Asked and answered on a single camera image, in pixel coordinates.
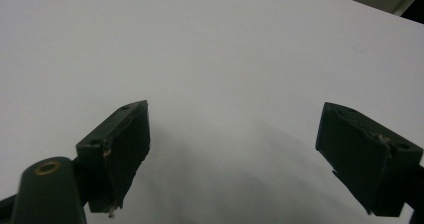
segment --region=gray background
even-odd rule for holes
[[[407,223],[367,216],[315,151],[325,101],[422,145],[424,28],[349,0],[0,0],[0,198],[119,106],[152,150],[115,219]]]

